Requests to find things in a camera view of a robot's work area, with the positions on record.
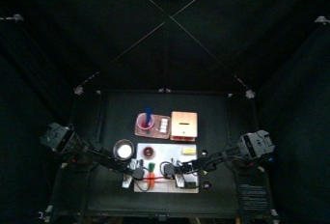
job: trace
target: blue object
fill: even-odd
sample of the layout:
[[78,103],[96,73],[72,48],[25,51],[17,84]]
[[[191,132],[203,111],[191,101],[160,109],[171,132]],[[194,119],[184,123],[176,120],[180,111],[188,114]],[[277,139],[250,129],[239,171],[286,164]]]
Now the blue object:
[[150,107],[147,107],[146,108],[146,127],[148,127],[148,125],[150,125],[150,121],[151,121],[151,108]]

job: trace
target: black ceiling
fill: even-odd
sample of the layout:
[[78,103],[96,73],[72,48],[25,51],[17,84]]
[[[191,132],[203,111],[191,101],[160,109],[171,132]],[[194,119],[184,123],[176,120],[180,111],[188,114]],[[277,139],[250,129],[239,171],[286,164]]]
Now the black ceiling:
[[329,1],[3,0],[0,16],[21,14],[71,87],[99,72],[84,87],[231,92],[258,90]]

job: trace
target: small box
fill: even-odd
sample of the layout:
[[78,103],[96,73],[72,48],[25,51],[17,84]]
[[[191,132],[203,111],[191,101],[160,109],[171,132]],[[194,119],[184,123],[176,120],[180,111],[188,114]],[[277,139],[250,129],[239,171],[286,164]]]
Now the small box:
[[198,113],[171,112],[170,140],[195,141],[198,137]]

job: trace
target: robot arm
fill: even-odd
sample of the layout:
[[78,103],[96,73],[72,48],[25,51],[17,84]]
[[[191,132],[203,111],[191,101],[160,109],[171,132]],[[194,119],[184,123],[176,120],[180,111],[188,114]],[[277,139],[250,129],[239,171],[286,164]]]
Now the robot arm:
[[[70,129],[70,127],[63,127],[56,123],[49,124],[49,129],[41,137],[41,143],[60,154],[72,151],[78,154],[86,154],[92,161],[96,161],[115,172],[131,175],[135,180],[143,180],[144,171],[142,167],[131,170],[128,168],[130,161],[123,162],[116,159],[104,149],[98,151],[88,142],[79,139],[75,131]],[[275,146],[270,134],[265,130],[247,133],[239,138],[238,144],[222,152],[188,162],[182,162],[179,165],[176,163],[167,163],[163,168],[164,178],[174,179],[175,174],[194,174],[199,171],[211,172],[216,170],[216,164],[224,162],[226,159],[242,158],[254,160],[261,158],[265,154],[270,154],[274,149]]]
[[41,136],[40,141],[41,144],[59,154],[74,152],[87,155],[92,161],[112,169],[112,171],[131,175],[135,180],[143,179],[144,171],[142,167],[131,170],[128,168],[128,162],[116,159],[104,149],[98,151],[87,141],[79,139],[76,132],[67,126],[62,126],[56,123],[49,124],[49,129],[44,136]]
[[199,171],[211,172],[216,170],[216,164],[227,159],[241,158],[257,160],[273,153],[275,145],[273,144],[270,134],[265,130],[242,135],[238,145],[229,147],[219,153],[182,162],[180,165],[166,164],[164,175],[172,179],[175,174],[194,174]]

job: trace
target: white board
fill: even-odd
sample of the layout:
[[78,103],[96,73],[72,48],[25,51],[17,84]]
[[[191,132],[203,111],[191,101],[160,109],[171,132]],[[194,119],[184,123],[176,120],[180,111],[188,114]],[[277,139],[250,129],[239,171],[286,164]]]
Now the white board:
[[[143,156],[143,150],[146,147],[151,147],[155,151],[155,157],[151,159],[146,159]],[[136,149],[136,159],[143,159],[144,161],[144,167],[148,168],[148,163],[154,162],[156,163],[155,166],[155,177],[160,177],[160,164],[164,161],[171,162],[171,160],[180,162],[191,161],[192,159],[196,159],[196,155],[184,155],[182,153],[183,148],[192,148],[198,152],[198,148],[195,144],[150,144],[150,143],[139,143],[138,149]],[[195,182],[196,185],[199,185],[199,178],[194,176],[192,174],[184,175],[184,179],[187,182]],[[139,181],[136,182],[142,189],[147,189],[148,184],[147,181]],[[142,192],[138,188],[136,184],[134,184],[134,191]],[[159,179],[155,180],[155,187],[150,189],[147,192],[163,192],[163,193],[199,193],[199,189],[183,189],[178,188],[175,186],[175,180],[166,180]]]

